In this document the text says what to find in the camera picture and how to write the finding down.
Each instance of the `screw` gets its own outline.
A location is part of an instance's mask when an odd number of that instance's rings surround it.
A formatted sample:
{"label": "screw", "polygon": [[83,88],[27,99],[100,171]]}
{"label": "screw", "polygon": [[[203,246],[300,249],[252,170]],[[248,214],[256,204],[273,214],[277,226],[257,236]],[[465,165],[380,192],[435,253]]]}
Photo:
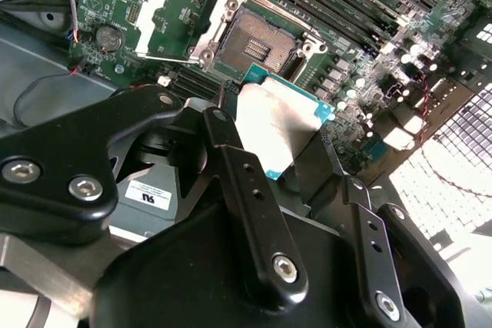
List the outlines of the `screw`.
{"label": "screw", "polygon": [[173,101],[170,97],[168,97],[167,95],[161,95],[159,96],[159,100],[162,101],[164,104],[167,104],[167,105],[173,105]]}
{"label": "screw", "polygon": [[228,0],[228,8],[232,11],[238,9],[239,3],[237,0]]}
{"label": "screw", "polygon": [[405,214],[403,214],[403,211],[401,211],[397,207],[393,207],[393,213],[395,213],[400,219],[405,219]]}
{"label": "screw", "polygon": [[308,42],[304,45],[302,45],[302,51],[304,53],[308,53],[309,51],[311,51],[311,49],[313,48],[313,45],[309,44]]}
{"label": "screw", "polygon": [[293,283],[298,278],[298,269],[292,260],[283,255],[274,258],[274,270],[278,276],[287,283]]}
{"label": "screw", "polygon": [[125,72],[125,67],[123,67],[122,65],[115,66],[115,73],[117,73],[118,75],[122,75],[124,72]]}
{"label": "screw", "polygon": [[209,60],[209,59],[212,59],[212,52],[209,51],[209,50],[205,50],[203,53],[201,53],[201,57],[204,59],[204,60]]}
{"label": "screw", "polygon": [[378,292],[376,294],[377,305],[381,309],[381,311],[391,320],[397,322],[400,320],[400,311],[397,306],[394,304],[393,300],[390,299],[382,292]]}
{"label": "screw", "polygon": [[2,176],[14,184],[30,184],[41,175],[41,169],[31,161],[11,161],[2,168]]}
{"label": "screw", "polygon": [[77,177],[68,185],[68,192],[79,200],[96,201],[102,195],[102,185],[92,177]]}
{"label": "screw", "polygon": [[228,118],[225,116],[224,113],[222,113],[221,111],[219,111],[218,109],[214,110],[214,115],[215,117],[217,117],[218,119],[220,119],[221,121],[226,121]]}

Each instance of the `black mount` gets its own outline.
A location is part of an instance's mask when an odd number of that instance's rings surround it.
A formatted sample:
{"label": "black mount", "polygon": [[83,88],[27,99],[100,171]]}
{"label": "black mount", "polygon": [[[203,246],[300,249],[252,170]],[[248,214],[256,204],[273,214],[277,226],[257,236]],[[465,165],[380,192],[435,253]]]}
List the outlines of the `black mount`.
{"label": "black mount", "polygon": [[[96,328],[150,327],[163,316],[179,327],[207,316],[219,326],[490,326],[407,215],[395,218],[394,205],[373,213],[367,189],[343,172],[323,131],[294,161],[315,222],[281,212],[225,110],[183,108],[157,86],[1,139],[0,153],[2,167],[24,160],[41,168],[30,183],[0,178],[0,230],[52,244],[91,243],[104,233],[118,202],[115,178],[163,157],[178,168],[178,223],[105,271],[93,301]],[[68,187],[80,176],[97,179],[101,196],[74,197]],[[402,255],[415,274],[403,282],[394,263]],[[437,313],[404,304],[416,284],[430,291]]]}

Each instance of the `label sticker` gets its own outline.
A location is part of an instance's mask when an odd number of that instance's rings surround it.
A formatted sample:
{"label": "label sticker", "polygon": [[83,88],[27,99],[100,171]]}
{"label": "label sticker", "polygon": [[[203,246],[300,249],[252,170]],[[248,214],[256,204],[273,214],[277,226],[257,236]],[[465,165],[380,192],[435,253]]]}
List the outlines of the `label sticker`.
{"label": "label sticker", "polygon": [[172,193],[138,181],[130,181],[125,197],[152,207],[169,210]]}

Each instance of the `black plastic bracket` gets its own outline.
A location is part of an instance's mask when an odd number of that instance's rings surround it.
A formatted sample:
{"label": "black plastic bracket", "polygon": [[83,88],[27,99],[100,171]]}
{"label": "black plastic bracket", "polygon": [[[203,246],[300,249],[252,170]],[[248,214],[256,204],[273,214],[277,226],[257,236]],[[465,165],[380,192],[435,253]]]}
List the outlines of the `black plastic bracket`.
{"label": "black plastic bracket", "polygon": [[490,327],[486,311],[403,208],[385,204],[377,215],[388,229],[407,308],[422,326]]}
{"label": "black plastic bracket", "polygon": [[[352,268],[354,274],[343,291],[347,307],[375,326],[418,326],[404,308],[384,223],[372,213],[366,187],[344,173],[323,128],[294,166],[311,217],[338,230],[346,241],[344,267]],[[381,297],[391,302],[394,313],[381,308]]]}
{"label": "black plastic bracket", "polygon": [[[206,190],[218,181],[248,292],[268,310],[288,310],[306,297],[308,275],[260,161],[243,149],[234,120],[227,112],[207,109],[200,129],[207,164],[188,196],[180,200],[177,221],[188,217]],[[289,268],[295,269],[293,280],[283,279],[275,271],[276,257],[292,262]]]}
{"label": "black plastic bracket", "polygon": [[[56,244],[100,237],[118,201],[109,148],[171,124],[181,109],[181,102],[165,89],[147,86],[2,138],[0,167],[27,160],[41,173],[28,184],[0,176],[0,231]],[[80,176],[101,184],[97,200],[83,201],[69,193],[70,182]]]}

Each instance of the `green printed circuit board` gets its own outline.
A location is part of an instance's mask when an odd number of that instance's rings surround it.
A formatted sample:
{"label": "green printed circuit board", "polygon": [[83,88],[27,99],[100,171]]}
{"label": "green printed circuit board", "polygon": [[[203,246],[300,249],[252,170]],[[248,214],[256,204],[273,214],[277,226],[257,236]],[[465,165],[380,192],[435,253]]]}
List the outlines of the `green printed circuit board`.
{"label": "green printed circuit board", "polygon": [[252,65],[260,65],[337,109],[329,131],[350,167],[355,157],[367,156],[364,146],[374,146],[361,117],[391,109],[413,90],[407,64],[422,69],[437,60],[467,18],[491,5],[79,0],[79,43],[72,44],[70,59],[120,87],[164,79],[183,98],[208,100],[222,84],[240,84]]}

